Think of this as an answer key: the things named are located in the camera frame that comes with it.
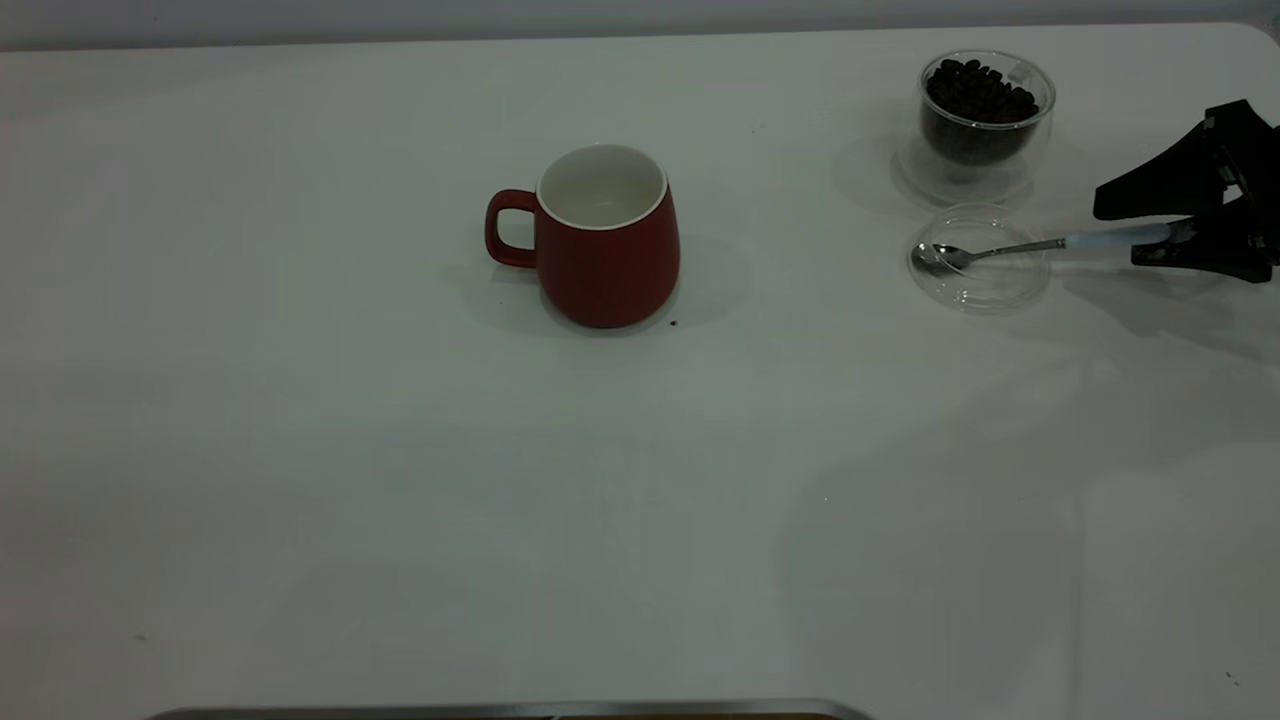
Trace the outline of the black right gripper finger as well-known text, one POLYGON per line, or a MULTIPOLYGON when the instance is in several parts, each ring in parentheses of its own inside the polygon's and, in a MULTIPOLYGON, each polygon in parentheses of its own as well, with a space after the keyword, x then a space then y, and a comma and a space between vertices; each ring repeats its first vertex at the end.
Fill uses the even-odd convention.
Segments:
POLYGON ((1198 229, 1194 223, 1169 225, 1166 240, 1132 247, 1135 266, 1167 268, 1226 275, 1252 284, 1274 278, 1277 263, 1244 231, 1198 229))
POLYGON ((1247 100, 1204 110, 1170 149, 1094 191, 1093 218, 1196 217, 1225 206, 1230 187, 1262 222, 1277 219, 1279 132, 1247 100))

